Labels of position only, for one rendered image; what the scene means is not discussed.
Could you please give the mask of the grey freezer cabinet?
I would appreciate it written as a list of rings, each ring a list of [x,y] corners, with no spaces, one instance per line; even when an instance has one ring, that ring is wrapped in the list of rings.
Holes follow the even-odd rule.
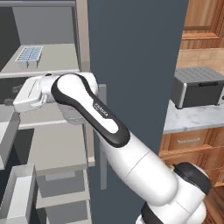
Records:
[[[88,36],[88,2],[87,0],[0,0],[0,71],[11,59],[20,46],[42,46],[54,44],[74,44],[79,71],[69,73],[90,73],[90,53]],[[25,83],[33,76],[0,79],[0,122],[13,112],[18,113],[12,106],[4,105],[5,99],[13,99],[16,95],[13,87]],[[77,111],[72,113],[74,121],[66,122],[70,125],[81,125],[88,167],[95,162],[94,135],[90,124]],[[18,126],[14,143],[11,147],[7,165],[1,173],[19,165],[34,165],[28,163],[34,129],[20,129]],[[77,171],[44,175],[46,180],[66,179],[75,176]],[[38,176],[35,176],[35,190],[31,204],[29,224],[50,224],[46,215],[46,207],[36,208],[38,197]],[[4,197],[0,191],[0,206]]]

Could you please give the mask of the wooden wall cupboard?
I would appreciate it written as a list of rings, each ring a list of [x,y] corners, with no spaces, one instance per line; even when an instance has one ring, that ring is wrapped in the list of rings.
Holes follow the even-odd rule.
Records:
[[[224,0],[189,0],[180,49],[224,47]]]

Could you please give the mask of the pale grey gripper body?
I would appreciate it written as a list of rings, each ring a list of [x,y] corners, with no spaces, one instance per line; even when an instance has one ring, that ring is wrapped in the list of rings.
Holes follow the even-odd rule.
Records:
[[[39,109],[47,100],[47,94],[42,92],[42,76],[27,79],[19,90],[14,102],[14,109],[18,113]]]

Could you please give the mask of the grey toaster oven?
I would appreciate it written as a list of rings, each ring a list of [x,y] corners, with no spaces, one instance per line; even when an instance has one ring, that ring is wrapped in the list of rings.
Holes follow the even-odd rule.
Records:
[[[208,66],[177,68],[171,100],[177,109],[224,104],[224,75]]]

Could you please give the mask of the grey door bin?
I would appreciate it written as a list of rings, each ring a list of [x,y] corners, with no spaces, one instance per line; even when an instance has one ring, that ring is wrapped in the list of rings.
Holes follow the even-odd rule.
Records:
[[[29,224],[35,190],[33,164],[13,166],[0,206],[0,224]]]
[[[0,122],[0,170],[4,170],[7,165],[19,124],[19,114],[15,112],[7,115]]]

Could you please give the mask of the dark blue-grey freezer door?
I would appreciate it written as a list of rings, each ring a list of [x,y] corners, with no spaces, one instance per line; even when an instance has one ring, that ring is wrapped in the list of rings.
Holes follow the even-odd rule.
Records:
[[[188,0],[87,0],[91,70],[108,107],[158,151]]]

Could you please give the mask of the grey freezer shelf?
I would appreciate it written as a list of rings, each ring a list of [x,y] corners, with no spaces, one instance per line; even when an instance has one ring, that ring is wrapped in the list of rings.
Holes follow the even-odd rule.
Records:
[[[19,128],[34,129],[37,126],[67,123],[56,103],[45,104],[42,108],[20,114]]]
[[[37,69],[22,69],[16,62],[16,58],[24,48],[25,46],[21,45],[16,50],[0,71],[0,79],[43,74],[63,74],[67,71],[78,72],[80,70],[74,44],[43,45]]]
[[[88,167],[81,125],[39,126],[34,130],[29,164],[38,176],[84,170]]]

